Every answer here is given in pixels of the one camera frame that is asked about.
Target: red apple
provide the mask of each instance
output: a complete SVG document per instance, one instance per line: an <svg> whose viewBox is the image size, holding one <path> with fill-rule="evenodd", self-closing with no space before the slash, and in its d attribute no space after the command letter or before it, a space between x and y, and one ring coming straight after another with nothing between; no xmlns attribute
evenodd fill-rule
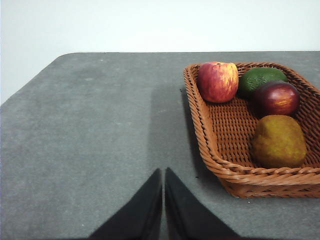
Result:
<svg viewBox="0 0 320 240"><path fill-rule="evenodd" d="M230 62L211 61L201 64L197 87L202 98L211 103L230 101L238 90L237 66Z"/></svg>
<svg viewBox="0 0 320 240"><path fill-rule="evenodd" d="M293 115L299 108L300 94L290 83L270 81L253 93L258 112L263 115Z"/></svg>

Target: gray table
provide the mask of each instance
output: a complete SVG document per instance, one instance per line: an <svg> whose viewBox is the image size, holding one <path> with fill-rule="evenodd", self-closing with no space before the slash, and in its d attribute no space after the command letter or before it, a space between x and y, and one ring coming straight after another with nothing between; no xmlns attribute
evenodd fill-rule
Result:
<svg viewBox="0 0 320 240"><path fill-rule="evenodd" d="M235 198L205 168L183 68L214 60L276 62L320 88L320 52L60 56L1 106L1 239L87 237L166 167L242 236L318 239L320 199Z"/></svg>

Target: red and yellow apple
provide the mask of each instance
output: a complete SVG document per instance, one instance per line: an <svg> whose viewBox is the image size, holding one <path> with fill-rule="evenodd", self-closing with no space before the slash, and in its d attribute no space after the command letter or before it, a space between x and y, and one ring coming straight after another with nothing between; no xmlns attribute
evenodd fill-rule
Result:
<svg viewBox="0 0 320 240"><path fill-rule="evenodd" d="M211 103L228 102L238 90L237 66L232 62L202 63L199 67L196 84L204 100Z"/></svg>

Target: mango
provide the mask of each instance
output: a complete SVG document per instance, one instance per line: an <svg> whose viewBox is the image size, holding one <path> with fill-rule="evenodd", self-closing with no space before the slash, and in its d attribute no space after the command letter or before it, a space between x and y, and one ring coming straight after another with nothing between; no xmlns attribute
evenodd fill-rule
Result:
<svg viewBox="0 0 320 240"><path fill-rule="evenodd" d="M300 125L287 115L267 115L256 125L252 156L265 168L300 167L307 154Z"/></svg>

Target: wicker basket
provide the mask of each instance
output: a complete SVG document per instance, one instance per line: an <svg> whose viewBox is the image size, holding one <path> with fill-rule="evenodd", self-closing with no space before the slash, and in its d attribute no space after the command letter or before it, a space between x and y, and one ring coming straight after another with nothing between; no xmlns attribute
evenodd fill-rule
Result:
<svg viewBox="0 0 320 240"><path fill-rule="evenodd" d="M196 82L200 63L184 69L184 81L201 157L206 167L235 197L320 197L320 91L296 71L272 62L238 62L239 77L254 67L273 67L286 74L300 93L293 116L304 133L307 155L299 168L263 168L250 155L258 118L250 103L234 97L211 104Z"/></svg>

